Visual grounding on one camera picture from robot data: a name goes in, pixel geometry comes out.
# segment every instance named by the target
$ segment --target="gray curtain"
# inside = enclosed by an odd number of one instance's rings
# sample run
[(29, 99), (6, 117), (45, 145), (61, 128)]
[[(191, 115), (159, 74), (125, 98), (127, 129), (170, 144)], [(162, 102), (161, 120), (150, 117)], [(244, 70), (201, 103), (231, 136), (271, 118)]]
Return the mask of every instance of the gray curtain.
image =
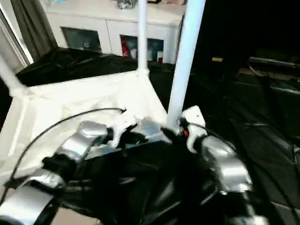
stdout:
[(39, 0), (11, 0), (24, 42), (34, 61), (57, 47)]

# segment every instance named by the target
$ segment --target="black cable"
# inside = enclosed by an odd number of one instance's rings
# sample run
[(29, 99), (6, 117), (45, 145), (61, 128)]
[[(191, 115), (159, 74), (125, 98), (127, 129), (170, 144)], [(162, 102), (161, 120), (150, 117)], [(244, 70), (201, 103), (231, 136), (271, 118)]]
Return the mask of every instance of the black cable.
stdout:
[[(252, 67), (251, 67), (251, 65), (248, 63), (248, 66), (250, 67), (250, 69), (251, 70), (254, 70)], [(271, 128), (271, 129), (273, 129), (273, 131), (274, 132), (276, 132), (277, 133), (277, 130), (274, 128), (274, 127), (272, 127), (272, 126), (268, 126), (269, 128)], [(203, 129), (205, 129), (207, 132), (210, 132), (211, 134), (213, 134), (213, 135), (215, 135), (216, 133), (215, 132), (213, 132), (213, 131), (209, 131), (208, 129), (206, 129), (205, 127), (203, 127)], [(218, 137), (220, 140), (222, 140), (222, 141), (224, 141), (225, 143), (226, 143), (226, 140), (224, 140), (222, 137), (220, 137), (218, 134), (216, 135), (216, 137)], [(295, 170), (296, 170), (296, 175), (298, 176), (298, 182), (300, 183), (300, 169), (297, 167), (297, 159), (296, 159), (296, 155), (295, 155), (295, 152), (294, 152), (294, 160), (293, 160), (293, 164), (294, 164), (294, 166), (295, 166)], [(294, 212), (294, 216), (295, 216), (295, 220), (296, 221), (299, 221), (299, 217), (298, 217), (298, 215), (297, 214), (295, 214), (295, 210), (294, 210), (294, 206), (292, 205), (292, 204), (290, 204), (290, 208), (293, 210), (293, 212)]]
[[(218, 135), (216, 132), (203, 127), (199, 124), (194, 124), (194, 123), (190, 123), (191, 125), (195, 125), (197, 127), (200, 127), (202, 129), (204, 129), (208, 134), (211, 134), (215, 137), (217, 137), (218, 139), (220, 139), (221, 141), (223, 141), (224, 143), (228, 143), (227, 140), (225, 140), (224, 138), (222, 138), (220, 135)], [(285, 194), (285, 191), (283, 190), (283, 188), (280, 186), (280, 184), (276, 181), (276, 179), (260, 164), (258, 164), (257, 162), (249, 159), (249, 161), (251, 161), (251, 163), (255, 164), (257, 167), (259, 167), (261, 169), (261, 171), (263, 171), (269, 178), (270, 180), (274, 183), (274, 185), (276, 186), (277, 190), (280, 192), (280, 194), (282, 195), (282, 197), (285, 199), (286, 203), (288, 204), (289, 208), (291, 208), (292, 210), (292, 214), (294, 216), (295, 221), (297, 222), (296, 224), (300, 225), (300, 218), (295, 210), (295, 207), (293, 206), (292, 202), (290, 201), (290, 199), (288, 198), (288, 196)]]
[[(284, 123), (284, 115), (280, 110), (278, 110), (278, 109), (280, 109), (280, 107), (279, 107), (278, 100), (275, 98), (276, 95), (274, 94), (274, 91), (270, 87), (270, 84), (268, 83), (268, 80), (263, 78), (263, 79), (261, 79), (261, 83), (262, 83), (263, 90), (265, 92), (265, 96), (269, 100), (268, 101), (268, 103), (269, 103), (268, 106), (270, 108), (270, 111), (271, 112), (276, 112), (276, 113), (274, 113), (274, 117), (275, 117), (277, 123), (279, 124), (279, 127), (283, 128), (284, 124), (285, 124)], [(277, 132), (276, 129), (274, 129), (273, 127), (270, 127), (270, 126), (268, 126), (268, 127), (271, 128), (273, 131)], [(285, 131), (285, 129), (283, 129), (283, 133), (284, 133), (284, 137), (287, 139), (287, 142), (289, 143), (289, 145), (292, 148), (290, 150), (293, 153), (292, 164), (294, 166), (296, 179), (297, 179), (298, 186), (299, 186), (298, 189), (300, 190), (300, 168), (298, 167), (297, 159), (296, 159), (296, 156), (295, 156), (294, 145), (290, 143), (290, 136)]]
[[(234, 101), (236, 101), (236, 102), (238, 102), (238, 104), (240, 104), (241, 107), (246, 108), (246, 105), (244, 105), (244, 104), (243, 104), (241, 101), (239, 101), (238, 99), (235, 99), (235, 98), (230, 98), (230, 99), (231, 99), (231, 100), (234, 100)], [(245, 117), (242, 116), (241, 113), (239, 113), (234, 107), (232, 107), (232, 109), (233, 109), (240, 117), (242, 117), (242, 118), (245, 120)], [(263, 118), (264, 118), (264, 120), (266, 120), (269, 124), (272, 123), (271, 121), (268, 120), (268, 118), (266, 118), (266, 117), (264, 117), (264, 116), (263, 116)], [(293, 148), (293, 146), (294, 146), (294, 145), (291, 143), (291, 141), (290, 141), (289, 135), (286, 134), (285, 131), (283, 131), (283, 134), (282, 134), (282, 133), (279, 133), (279, 132), (274, 128), (274, 127), (276, 127), (275, 124), (273, 124), (273, 126), (270, 126), (270, 125), (267, 125), (267, 124), (249, 124), (249, 123), (244, 123), (244, 124), (247, 125), (247, 126), (254, 127), (254, 128), (257, 128), (257, 127), (267, 127), (267, 128), (269, 128), (269, 129), (271, 129), (273, 132), (275, 132), (277, 135), (278, 135), (278, 134), (281, 134), (281, 135), (286, 139), (286, 142), (287, 142), (290, 146), (292, 146), (292, 148)], [(273, 141), (271, 138), (267, 137), (267, 136), (266, 136), (264, 133), (262, 133), (259, 129), (257, 129), (257, 132), (259, 132), (263, 137), (265, 137), (266, 139), (268, 139), (273, 145), (275, 145), (276, 147), (278, 147), (278, 144), (276, 144), (275, 141)], [(286, 153), (283, 152), (283, 151), (280, 151), (280, 152), (282, 153), (282, 155), (283, 155), (284, 157), (286, 157), (286, 158), (288, 158), (288, 159), (290, 160), (290, 156), (289, 156), (289, 155), (286, 155)], [(297, 159), (296, 159), (296, 157), (295, 157), (296, 155), (295, 155), (294, 149), (292, 149), (292, 152), (293, 152), (294, 156), (293, 156), (293, 159), (291, 160), (291, 162), (292, 162), (292, 164), (295, 166), (296, 175), (298, 176), (297, 181), (298, 181), (299, 184), (300, 184), (300, 168), (298, 167), (298, 163), (297, 163)]]
[(248, 66), (249, 66), (249, 68), (251, 69), (251, 71), (252, 71), (255, 75), (257, 75), (257, 76), (266, 76), (266, 75), (262, 74), (262, 72), (260, 72), (260, 74), (259, 74), (255, 69), (253, 69), (253, 67), (250, 65), (249, 62), (248, 62)]
[(266, 73), (267, 73), (267, 75), (268, 75), (268, 78), (271, 78), (271, 77), (270, 77), (270, 74), (269, 74), (269, 72), (268, 72), (268, 71), (266, 71)]
[(14, 176), (15, 176), (15, 173), (17, 172), (18, 170), (18, 167), (22, 161), (22, 159), (24, 158), (25, 154), (27, 153), (27, 151), (30, 149), (30, 147), (40, 138), (42, 137), (45, 133), (47, 133), (49, 130), (55, 128), (56, 126), (58, 126), (59, 124), (67, 121), (67, 120), (70, 120), (70, 119), (73, 119), (75, 117), (78, 117), (78, 116), (82, 116), (82, 115), (85, 115), (85, 114), (88, 114), (88, 113), (93, 113), (93, 112), (99, 112), (99, 111), (103, 111), (103, 110), (119, 110), (121, 112), (124, 112), (125, 110), (124, 109), (121, 109), (121, 108), (102, 108), (102, 109), (92, 109), (92, 110), (89, 110), (89, 111), (85, 111), (85, 112), (81, 112), (79, 114), (76, 114), (76, 115), (73, 115), (73, 116), (70, 116), (70, 117), (67, 117), (67, 118), (64, 118), (63, 120), (60, 120), (58, 121), (57, 123), (51, 125), (50, 127), (48, 127), (46, 130), (44, 130), (42, 133), (40, 133), (35, 139), (32, 140), (32, 142), (29, 143), (29, 145), (27, 145), (27, 147), (24, 149), (24, 151), (22, 152), (22, 154), (20, 155), (18, 161), (16, 162), (15, 166), (14, 166), (14, 169), (12, 171), (12, 173), (10, 174), (10, 177), (8, 179), (8, 182), (7, 182), (7, 185), (4, 187), (4, 191), (3, 191), (3, 194), (2, 194), (2, 197), (1, 197), (1, 200), (0, 200), (0, 205), (3, 204), (3, 202), (5, 201), (5, 198), (8, 194), (8, 190), (9, 190), (9, 186), (10, 184), (13, 182), (14, 180)]
[(266, 170), (262, 165), (258, 164), (257, 162), (251, 160), (251, 162), (256, 165), (261, 171), (263, 171), (268, 177), (269, 179), (274, 183), (274, 185), (276, 186), (277, 190), (280, 192), (280, 194), (283, 196), (283, 198), (285, 199), (286, 203), (288, 204), (289, 208), (291, 208), (292, 210), (292, 215), (294, 217), (294, 220), (296, 221), (296, 224), (300, 224), (300, 218), (298, 216), (298, 213), (295, 210), (295, 207), (293, 206), (292, 202), (290, 201), (290, 199), (288, 198), (288, 196), (285, 194), (285, 191), (283, 190), (283, 188), (280, 186), (280, 184), (276, 181), (276, 179), (268, 172), (268, 170)]

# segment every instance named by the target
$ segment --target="white metal frame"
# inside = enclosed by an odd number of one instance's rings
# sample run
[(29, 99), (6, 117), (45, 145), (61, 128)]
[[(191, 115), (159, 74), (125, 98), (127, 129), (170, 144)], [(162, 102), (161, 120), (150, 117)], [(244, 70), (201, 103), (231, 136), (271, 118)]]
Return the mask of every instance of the white metal frame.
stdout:
[[(6, 160), (5, 165), (0, 169), (0, 180), (1, 174), (7, 174), (12, 169), (12, 162), (18, 157), (24, 146), (29, 143), (30, 134), (28, 133), (36, 133), (38, 129), (45, 129), (49, 126), (49, 123), (53, 123), (52, 120), (60, 120), (58, 118), (60, 114), (56, 113), (55, 117), (52, 111), (53, 108), (59, 108), (61, 99), (70, 102), (73, 99), (80, 98), (82, 94), (85, 94), (87, 98), (88, 96), (93, 97), (95, 94), (105, 97), (104, 93), (114, 93), (113, 90), (117, 91), (120, 87), (126, 86), (127, 90), (121, 95), (119, 94), (121, 96), (119, 100), (126, 103), (126, 107), (134, 110), (137, 114), (142, 112), (141, 115), (150, 116), (162, 124), (165, 124), (167, 121), (167, 126), (176, 130), (177, 120), (181, 115), (185, 98), (204, 4), (205, 0), (188, 0), (168, 117), (148, 78), (147, 0), (139, 0), (139, 57), (136, 71), (27, 88), (18, 81), (14, 73), (0, 57), (0, 76), (8, 86), (10, 96), (13, 97), (0, 134), (0, 145), (2, 149), (5, 149), (0, 152), (0, 158), (13, 158), (9, 162)], [(136, 98), (137, 102), (133, 102), (131, 100), (133, 98)], [(30, 162), (21, 172), (28, 169), (28, 165), (36, 166)]]

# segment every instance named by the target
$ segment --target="black cloth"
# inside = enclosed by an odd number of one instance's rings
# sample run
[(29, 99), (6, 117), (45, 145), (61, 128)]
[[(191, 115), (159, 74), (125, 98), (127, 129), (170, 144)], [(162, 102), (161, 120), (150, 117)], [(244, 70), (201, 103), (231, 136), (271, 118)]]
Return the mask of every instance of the black cloth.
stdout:
[[(21, 71), (18, 77), (25, 85), (33, 86), (136, 67), (137, 61), (129, 58), (58, 49)], [(167, 110), (174, 65), (150, 62), (149, 69), (150, 81)], [(300, 166), (295, 163), (300, 141), (298, 102), (299, 83), (251, 75), (222, 77), (194, 67), (184, 108), (198, 105), (207, 127), (234, 143), (262, 195), (290, 206), (275, 180), (290, 203), (300, 208)]]

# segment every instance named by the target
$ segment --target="red object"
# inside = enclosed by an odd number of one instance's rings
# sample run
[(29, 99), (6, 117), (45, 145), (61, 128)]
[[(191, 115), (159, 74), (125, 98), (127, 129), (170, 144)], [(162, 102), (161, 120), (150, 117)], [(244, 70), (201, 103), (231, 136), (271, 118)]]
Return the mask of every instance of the red object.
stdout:
[(126, 45), (124, 37), (121, 37), (121, 43), (122, 43), (122, 53), (123, 53), (123, 56), (129, 57), (129, 49), (128, 49), (127, 45)]
[(188, 131), (187, 131), (187, 130), (184, 130), (184, 131), (183, 131), (183, 135), (184, 135), (185, 137), (188, 137), (188, 136), (189, 136)]
[(163, 63), (163, 58), (158, 58), (157, 62)]

